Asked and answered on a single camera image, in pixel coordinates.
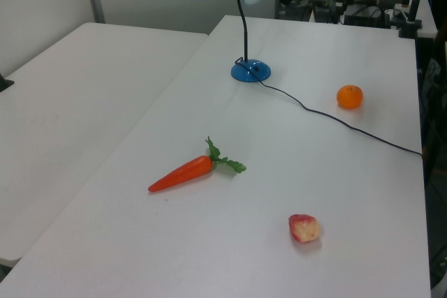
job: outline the table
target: table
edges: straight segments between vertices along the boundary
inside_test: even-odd
[[[422,20],[423,27],[418,30],[418,37],[421,38],[434,38],[437,34],[436,24],[432,15],[432,10],[428,0],[420,0],[418,12],[416,13],[416,19]],[[315,22],[314,13],[312,12],[310,22]]]
[[[206,39],[85,24],[0,93],[0,264],[12,267]]]
[[[265,81],[420,151],[414,42],[384,30],[247,18]],[[225,16],[61,215],[0,297],[430,297],[421,158],[230,76],[242,23]],[[365,103],[337,107],[357,84]],[[243,162],[160,193],[205,153]],[[323,234],[299,245],[288,217]]]

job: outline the apple slice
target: apple slice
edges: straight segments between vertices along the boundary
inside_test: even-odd
[[[293,238],[298,242],[308,242],[320,236],[320,225],[313,216],[307,214],[293,214],[288,219]]]

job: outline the power cord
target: power cord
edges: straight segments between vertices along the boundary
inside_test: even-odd
[[[363,6],[362,8],[359,8],[356,12],[352,13],[351,15],[349,15],[349,19],[347,20],[347,22],[345,22],[345,24],[350,25],[353,21],[353,18],[355,18],[358,13],[362,12],[363,10],[366,10],[369,7],[377,7],[377,9],[371,14],[369,18],[371,18],[373,14],[375,14],[375,12],[377,12],[378,10],[381,11],[381,16],[385,14],[385,10],[378,5],[366,5]]]
[[[308,14],[307,19],[309,19],[309,13],[308,12],[309,12],[310,8],[311,8],[311,4],[310,4],[310,1],[309,1],[309,3],[305,7],[305,11],[301,15],[301,21],[303,21],[303,19],[305,18],[306,14]]]
[[[248,67],[246,67],[244,64],[240,63],[240,62],[243,61],[243,60],[244,60],[244,58],[243,58],[243,57],[240,57],[239,59],[237,59],[237,60],[235,61],[235,64],[237,64],[238,66],[241,66],[241,67],[243,67],[245,70],[249,71],[249,72],[250,72],[250,73],[251,73],[251,74],[258,80],[258,82],[261,83],[264,87],[267,87],[268,89],[272,89],[272,90],[281,92],[282,94],[285,94],[285,95],[288,96],[289,98],[292,98],[294,101],[296,101],[297,103],[299,103],[299,104],[301,105],[301,107],[304,108],[306,111],[324,115],[325,117],[328,117],[328,118],[331,118],[331,119],[333,119],[333,120],[335,120],[335,121],[338,121],[339,123],[341,123],[342,125],[345,125],[346,127],[348,127],[349,129],[351,129],[351,130],[353,130],[353,131],[357,131],[357,132],[359,132],[359,133],[365,134],[365,135],[367,135],[367,136],[369,136],[369,137],[372,137],[372,138],[375,139],[375,140],[378,140],[378,141],[381,141],[381,142],[383,142],[383,143],[389,144],[389,145],[392,146],[392,147],[395,147],[395,148],[398,148],[398,149],[407,151],[407,152],[409,152],[409,153],[413,153],[413,154],[419,155],[420,157],[423,157],[422,154],[421,154],[421,153],[418,153],[417,151],[413,151],[413,150],[411,150],[411,149],[407,149],[407,148],[398,146],[397,144],[393,144],[393,143],[391,143],[391,142],[389,142],[389,141],[386,141],[386,140],[381,139],[381,138],[379,138],[379,137],[377,137],[377,136],[375,136],[375,135],[372,135],[372,134],[370,134],[370,133],[368,133],[368,132],[365,132],[364,130],[361,130],[361,129],[356,128],[356,127],[352,127],[351,125],[347,124],[346,122],[344,122],[344,121],[342,121],[342,120],[340,120],[340,119],[338,119],[338,118],[336,118],[336,117],[334,117],[334,116],[332,116],[332,115],[330,115],[330,114],[327,114],[327,113],[324,113],[324,112],[320,112],[320,111],[317,111],[317,110],[312,110],[312,109],[310,109],[310,108],[304,106],[304,105],[303,105],[297,98],[295,98],[294,96],[288,94],[287,92],[285,92],[285,91],[283,91],[283,90],[281,90],[281,89],[278,89],[278,88],[276,88],[276,87],[271,87],[270,85],[266,85],[266,84],[264,84],[263,81],[260,80],[259,77],[258,77],[253,71],[251,71],[250,68],[248,68]]]
[[[379,26],[378,26],[378,28],[383,28],[383,26],[385,24],[385,22],[383,22],[384,21],[384,15],[386,14],[386,12],[388,10],[383,10],[382,7],[377,8],[376,10],[374,10],[373,13],[371,13],[371,15],[369,17],[369,20],[371,20],[372,17],[374,16],[374,14],[376,14],[376,12],[379,11],[379,10],[381,11],[381,13],[380,13],[380,17],[379,17]]]

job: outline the orange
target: orange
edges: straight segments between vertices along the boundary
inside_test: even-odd
[[[337,92],[338,105],[353,109],[362,105],[363,92],[356,85],[345,85]]]

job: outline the carrot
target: carrot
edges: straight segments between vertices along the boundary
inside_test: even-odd
[[[210,137],[208,137],[208,139],[205,141],[210,147],[209,156],[202,155],[193,159],[192,161],[189,161],[188,163],[183,164],[181,167],[178,167],[162,179],[153,183],[149,187],[149,192],[165,190],[166,188],[170,188],[171,186],[175,186],[180,183],[184,183],[185,181],[203,176],[204,174],[207,174],[211,171],[213,162],[222,162],[228,164],[238,174],[247,169],[245,165],[236,161],[228,160],[227,157],[219,158],[221,152],[213,145]]]

